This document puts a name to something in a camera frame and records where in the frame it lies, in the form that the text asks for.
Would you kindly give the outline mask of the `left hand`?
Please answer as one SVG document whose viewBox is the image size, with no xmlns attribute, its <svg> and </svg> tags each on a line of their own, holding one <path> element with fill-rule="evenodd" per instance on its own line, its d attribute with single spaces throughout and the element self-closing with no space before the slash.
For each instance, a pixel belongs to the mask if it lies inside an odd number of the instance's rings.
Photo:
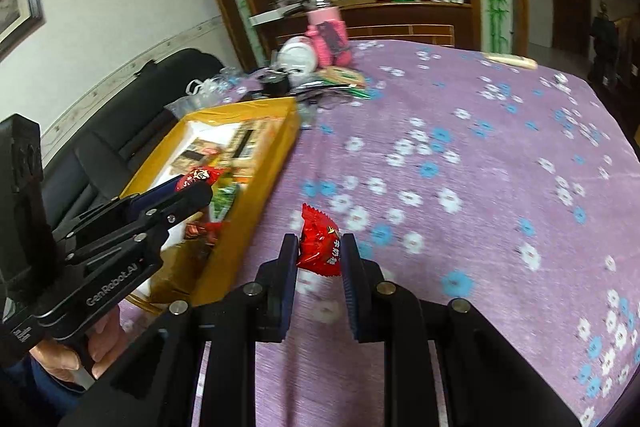
<svg viewBox="0 0 640 427">
<path fill-rule="evenodd" d="M 102 374 L 122 355 L 128 345 L 127 334 L 120 325 L 120 309 L 115 307 L 94 324 L 79 343 L 70 346 L 52 339 L 43 339 L 29 350 L 30 356 L 52 377 L 73 383 L 74 375 L 91 360 L 90 373 Z"/>
</svg>

